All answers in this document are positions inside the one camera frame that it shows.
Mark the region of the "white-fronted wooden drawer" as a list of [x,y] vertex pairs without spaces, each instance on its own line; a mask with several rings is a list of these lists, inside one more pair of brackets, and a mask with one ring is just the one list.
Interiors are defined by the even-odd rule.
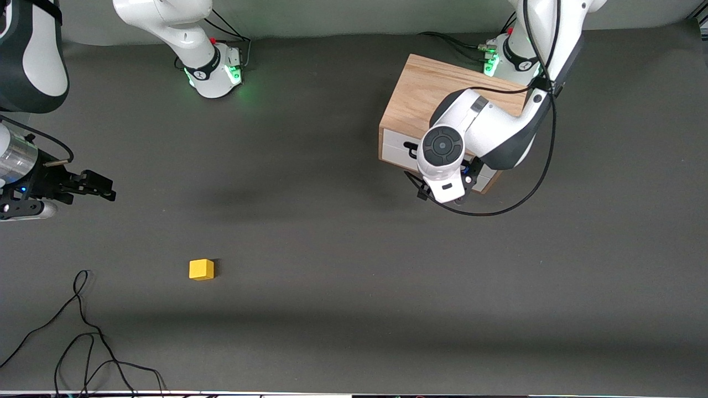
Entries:
[[[379,134],[379,159],[418,174],[417,160],[414,158],[416,152],[412,149],[412,144],[419,144],[425,132],[425,129],[422,129],[416,133],[402,133],[382,128]],[[500,175],[500,171],[483,166],[473,191],[486,193]]]

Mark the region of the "yellow wooden cube block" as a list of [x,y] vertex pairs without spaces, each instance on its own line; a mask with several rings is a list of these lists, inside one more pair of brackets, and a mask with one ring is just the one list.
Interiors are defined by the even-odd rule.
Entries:
[[188,264],[188,277],[190,280],[212,280],[216,275],[216,265],[210,259],[190,260]]

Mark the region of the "light wooden cabinet box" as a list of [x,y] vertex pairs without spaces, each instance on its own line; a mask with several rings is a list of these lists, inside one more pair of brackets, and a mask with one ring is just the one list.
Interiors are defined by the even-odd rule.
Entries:
[[378,128],[389,128],[402,133],[427,131],[435,118],[435,111],[451,93],[469,87],[492,88],[483,95],[511,116],[519,116],[525,102],[524,93],[516,93],[523,86],[479,71],[465,69],[430,58],[409,55],[404,70],[396,83]]

